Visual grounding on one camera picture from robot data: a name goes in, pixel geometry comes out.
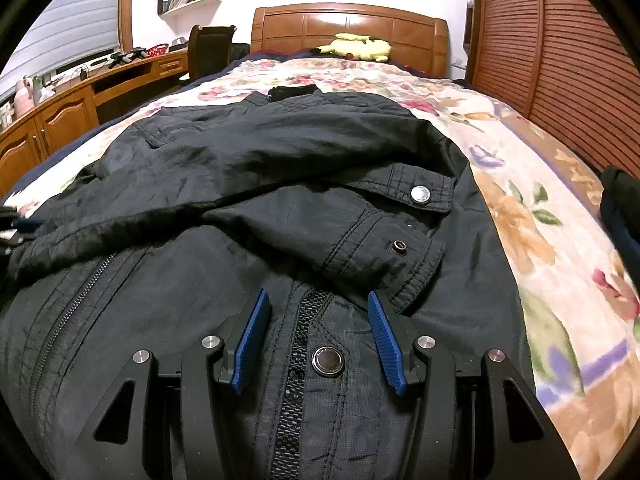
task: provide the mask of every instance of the silver snap button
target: silver snap button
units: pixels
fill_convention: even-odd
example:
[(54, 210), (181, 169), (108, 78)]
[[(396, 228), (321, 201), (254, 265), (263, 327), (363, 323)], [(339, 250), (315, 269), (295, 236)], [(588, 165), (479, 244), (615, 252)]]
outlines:
[(418, 346), (421, 348), (433, 348), (436, 346), (436, 340), (430, 335), (421, 335), (418, 338)]
[(322, 346), (311, 357), (311, 364), (322, 377), (337, 377), (344, 370), (342, 352), (332, 346)]
[(204, 348), (215, 348), (220, 344), (220, 338), (217, 335), (208, 335), (202, 340)]
[(501, 363), (504, 361), (504, 358), (505, 355), (502, 350), (498, 350), (497, 348), (491, 348), (491, 350), (489, 350), (489, 359), (491, 359), (491, 361)]
[(150, 354), (147, 350), (138, 350), (135, 354), (133, 354), (133, 362), (138, 363), (139, 365), (147, 361), (150, 357)]
[(431, 192), (424, 186), (416, 186), (411, 190), (411, 200), (425, 204), (431, 199)]
[(406, 244), (402, 240), (396, 240), (391, 244), (391, 250), (404, 256), (406, 254)]

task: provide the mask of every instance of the pink bottle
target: pink bottle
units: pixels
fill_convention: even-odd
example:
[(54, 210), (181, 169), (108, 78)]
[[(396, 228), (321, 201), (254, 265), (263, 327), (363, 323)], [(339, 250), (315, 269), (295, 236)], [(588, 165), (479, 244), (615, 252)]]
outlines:
[(18, 119), (35, 106), (33, 103), (33, 79), (23, 77), (15, 84), (15, 89), (15, 118)]

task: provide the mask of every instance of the red basket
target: red basket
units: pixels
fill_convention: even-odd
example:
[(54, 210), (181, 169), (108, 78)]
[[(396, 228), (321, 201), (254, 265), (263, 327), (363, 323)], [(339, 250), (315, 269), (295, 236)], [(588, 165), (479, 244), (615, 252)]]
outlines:
[(162, 56), (162, 54), (166, 54), (166, 51), (169, 50), (168, 43), (161, 43), (156, 46), (152, 46), (146, 50), (146, 53), (149, 54), (149, 57), (153, 56)]

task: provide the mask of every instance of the wooden desk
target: wooden desk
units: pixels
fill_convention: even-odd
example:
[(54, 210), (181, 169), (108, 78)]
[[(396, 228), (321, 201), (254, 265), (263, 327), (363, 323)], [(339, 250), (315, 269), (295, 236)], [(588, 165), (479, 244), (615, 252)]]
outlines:
[(178, 85), (186, 49), (134, 61), (78, 81), (0, 133), (0, 198), (31, 168), (82, 134)]

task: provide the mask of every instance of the chair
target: chair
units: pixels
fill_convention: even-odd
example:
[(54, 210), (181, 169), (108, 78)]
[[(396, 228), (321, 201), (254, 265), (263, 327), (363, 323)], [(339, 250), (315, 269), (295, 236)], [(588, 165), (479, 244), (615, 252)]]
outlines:
[(235, 25), (230, 27), (193, 26), (187, 49), (190, 82), (220, 72), (229, 64), (231, 40), (235, 31)]

